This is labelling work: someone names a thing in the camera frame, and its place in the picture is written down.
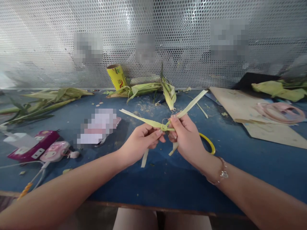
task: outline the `yellow cup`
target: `yellow cup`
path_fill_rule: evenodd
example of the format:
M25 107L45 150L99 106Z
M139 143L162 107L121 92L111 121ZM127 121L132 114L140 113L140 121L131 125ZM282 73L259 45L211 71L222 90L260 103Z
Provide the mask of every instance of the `yellow cup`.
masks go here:
M126 78L120 64L110 65L106 68L116 90L127 85Z

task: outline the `yellow rope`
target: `yellow rope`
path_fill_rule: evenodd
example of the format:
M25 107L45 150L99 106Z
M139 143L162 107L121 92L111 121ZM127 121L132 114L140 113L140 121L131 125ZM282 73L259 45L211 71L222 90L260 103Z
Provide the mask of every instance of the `yellow rope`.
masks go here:
M199 133L199 135L200 135L202 138L204 138L204 139L209 143L209 145L210 145L210 147L211 147L211 154L214 155L216 150L215 150L215 147L214 147L213 143L212 143L212 142L209 140L209 138L207 138L204 134Z
M22 193L20 194L20 196L18 197L17 200L21 199L22 197L24 197L28 191L30 190L31 186L33 185L33 183L28 183L28 185L25 187L25 189L22 191Z

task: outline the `finger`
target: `finger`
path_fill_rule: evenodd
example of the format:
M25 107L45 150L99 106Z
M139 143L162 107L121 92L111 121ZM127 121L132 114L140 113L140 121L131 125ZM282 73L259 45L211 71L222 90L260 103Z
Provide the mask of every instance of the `finger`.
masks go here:
M177 139L177 137L178 137L176 131L170 131L169 136L171 136L171 138L173 138L173 139Z
M172 143L174 143L174 142L177 142L177 139L171 138L171 137L169 136L169 141L172 142Z
M149 149L155 149L157 147L157 145L150 145L148 146Z
M153 129L153 127L149 124L142 124L138 127L136 127L136 129L140 129L140 131L144 134L144 136L146 136L148 133L150 133L150 131Z
M159 140L160 140L162 143L165 143L165 142L166 142L164 135L161 135L161 137L159 138Z
M155 142L156 140L158 140L160 138L162 133L163 133L163 131L161 129L158 129L158 130L154 131L152 134L144 137L145 144L147 146L151 145L151 143Z
M176 130L176 133L178 135L183 134L184 132L186 132L186 128L183 127L183 125L181 124L181 121L178 119L178 117L176 115L172 115L170 118L170 121L174 127L174 129Z
M158 143L159 143L159 141L156 140L155 142L151 143L151 144L148 146L148 148L149 148L149 149L154 149L154 148L157 146Z
M196 125L191 120L191 118L188 116L188 114L185 114L179 120L181 121L183 127L185 127L188 131L190 131L190 132L198 132Z

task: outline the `perforated metal sheet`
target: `perforated metal sheet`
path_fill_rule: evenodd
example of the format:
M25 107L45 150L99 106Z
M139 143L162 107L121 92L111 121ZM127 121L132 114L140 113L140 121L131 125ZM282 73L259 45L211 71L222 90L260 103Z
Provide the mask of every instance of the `perforated metal sheet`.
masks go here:
M247 58L210 59L212 19L249 22ZM102 34L103 61L74 62L74 33ZM154 35L153 62L136 62L139 35ZM0 87L113 87L115 63L141 83L161 61L176 87L231 87L247 71L282 72L306 44L306 0L0 1Z

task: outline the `corn husk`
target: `corn husk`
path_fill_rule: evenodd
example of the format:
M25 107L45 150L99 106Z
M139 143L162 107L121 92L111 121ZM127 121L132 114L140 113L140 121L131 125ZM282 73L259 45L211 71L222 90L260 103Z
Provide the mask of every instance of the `corn husk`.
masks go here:
M147 149L147 150L144 152L144 155L143 155L143 158L142 158L141 168L145 168L146 161L147 161L147 156L148 156L148 151L149 151L149 149Z
M206 112L202 109L202 107L201 107L198 103L196 103L196 104L197 104L197 106L200 108L200 110L203 112L203 114L205 115L205 117L208 119L209 117L208 117L208 115L206 114Z
M181 118L183 115L185 115L207 92L208 92L207 90L201 91L200 94L197 97L195 97L188 104L188 106L182 112L178 113L176 116L178 118ZM149 120L149 119L138 117L137 115L135 115L135 114L133 114L133 113L127 111L127 110L124 110L124 109L121 109L119 111L122 112L122 113L125 113L125 114L127 114L129 116L132 116L132 117L134 117L136 119L139 119L139 120L141 120L141 121L151 125L152 127L160 128L162 131L175 131L175 129L173 129L173 128L168 128L168 125L170 124L170 121L168 121L166 123L166 125L164 125L164 124L161 124L161 123L159 123L157 121L153 121L153 120Z
M161 88L161 84L159 82L155 83L145 83L135 86L124 86L121 89L110 93L107 98L112 97L127 97L127 103L133 99L135 96L141 96L144 94L152 93L154 91L157 91Z
M175 87L171 84L167 83L165 77L163 76L163 63L161 64L161 85L163 88L163 94L165 97L165 101L171 111L174 111L174 103L176 101L176 93L175 93Z
M187 112L208 92L208 90L203 90L199 93L199 95L197 95L188 105L187 107L181 111L180 113L177 113L176 116L178 118L182 118L185 114L187 114Z
M52 117L44 113L58 109L74 100L80 99L84 95L94 95L92 92L78 88L60 88L59 90L42 90L37 93L25 94L23 96L38 98L37 101L21 105L11 98L15 108L0 111L1 113L17 112L17 114L6 121L5 124L20 123L25 120L37 120Z
M173 129L173 128L167 128L167 126L164 125L164 124L161 124L161 123L159 123L157 121L153 121L153 120L149 120L149 119L138 117L137 115L135 115L135 114L133 114L133 113L127 111L127 110L121 109L119 111L122 112L122 113L125 113L125 114L127 114L129 116L132 116L132 117L134 117L136 119L139 119L142 122L145 122L146 124L151 125L152 127L160 128L162 131L175 131L175 129Z
M259 84L253 83L252 88L256 92L267 93L270 94L272 97L280 97L283 99L291 100L293 102L297 102L300 99L304 98L305 95L307 95L307 91L305 89L284 89L283 84L281 82L276 81L266 81Z
M169 156L173 155L178 146L179 146L178 142L173 142L173 150L169 153Z
M0 110L0 114L6 114L6 113L15 113L18 112L20 109L18 109L17 107L13 107L13 108L9 108L9 109L3 109Z

